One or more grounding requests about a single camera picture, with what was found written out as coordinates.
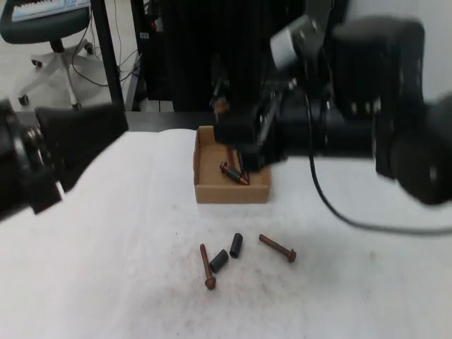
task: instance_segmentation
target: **copper bolt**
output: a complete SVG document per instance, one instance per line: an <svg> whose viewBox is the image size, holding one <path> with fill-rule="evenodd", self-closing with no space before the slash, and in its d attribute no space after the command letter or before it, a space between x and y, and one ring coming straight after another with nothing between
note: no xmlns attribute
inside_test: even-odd
<svg viewBox="0 0 452 339"><path fill-rule="evenodd" d="M267 244L272 249L275 249L276 251L280 252L281 254L284 254L290 263L293 263L295 261L295 258L297 257L297 252L294 251L294 249L291 249L290 251L286 249L285 247L279 245L277 242L274 242L272 239L267 238L265 235L260 234L259 240L261 240L264 244Z"/></svg>
<svg viewBox="0 0 452 339"><path fill-rule="evenodd" d="M206 247L204 246L204 244L201 244L199 245L199 249L201 250L201 256L203 257L204 270L206 271L206 287L209 290L213 290L215 288L217 280L215 279L215 277L212 276L212 272L210 271Z"/></svg>
<svg viewBox="0 0 452 339"><path fill-rule="evenodd" d="M245 175L243 175L236 169L230 169L227 165L227 162L223 161L220 164L220 170L223 174L226 174L226 176L232 181L245 186L249 185L249 180L245 177Z"/></svg>

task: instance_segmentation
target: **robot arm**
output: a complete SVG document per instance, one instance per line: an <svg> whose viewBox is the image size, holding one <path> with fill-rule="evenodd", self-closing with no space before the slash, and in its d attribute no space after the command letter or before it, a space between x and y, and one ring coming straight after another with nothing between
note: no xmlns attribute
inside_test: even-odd
<svg viewBox="0 0 452 339"><path fill-rule="evenodd" d="M452 95L424 102L421 23L369 17L341 25L331 56L319 41L307 16L272 38L275 65L296 66L294 79L251 113L220 121L217 142L237 149L248 171L291 155L372 157L378 174L419 201L451 200ZM322 69L329 77L317 95L310 84Z"/></svg>

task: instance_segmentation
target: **chair base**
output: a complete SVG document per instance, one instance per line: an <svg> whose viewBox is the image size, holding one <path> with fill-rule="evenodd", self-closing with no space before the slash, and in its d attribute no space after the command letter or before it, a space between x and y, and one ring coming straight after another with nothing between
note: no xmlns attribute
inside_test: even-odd
<svg viewBox="0 0 452 339"><path fill-rule="evenodd" d="M60 70L64 76L64 82L66 84L66 89L69 92L69 97L71 98L72 107L74 107L74 109L80 107L80 101L76 97L69 75L69 66L72 64L81 67L103 66L102 62L99 60L92 60L85 58L84 56L79 56L78 54L83 49L86 49L89 54L92 54L93 52L91 43L86 39L83 39L80 44L66 48L61 53L51 52L41 55L32 55L31 61L36 69L30 72L28 77L16 89L19 103L22 106L28 105L27 94L43 82L49 81L50 76L55 73L56 70Z"/></svg>

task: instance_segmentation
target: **table leg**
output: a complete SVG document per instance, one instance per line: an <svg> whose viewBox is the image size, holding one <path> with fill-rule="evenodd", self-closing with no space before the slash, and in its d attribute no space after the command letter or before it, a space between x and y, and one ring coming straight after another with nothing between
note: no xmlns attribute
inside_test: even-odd
<svg viewBox="0 0 452 339"><path fill-rule="evenodd" d="M114 55L112 34L108 23L105 0L91 0L91 9L93 10L93 17L96 23L97 37L99 40L100 51L102 52L102 60L104 61L110 96L112 97L112 102L124 110L124 97L122 95L116 57Z"/></svg>

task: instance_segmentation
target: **cardboard box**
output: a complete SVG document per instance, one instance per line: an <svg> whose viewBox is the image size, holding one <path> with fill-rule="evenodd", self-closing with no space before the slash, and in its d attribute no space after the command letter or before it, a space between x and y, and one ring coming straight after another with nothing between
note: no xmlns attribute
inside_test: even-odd
<svg viewBox="0 0 452 339"><path fill-rule="evenodd" d="M215 142L212 126L196 132L193 156L194 184L198 203L266 203L271 186L270 168L249 175L249 186L226 177L220 164L227 161L226 147Z"/></svg>

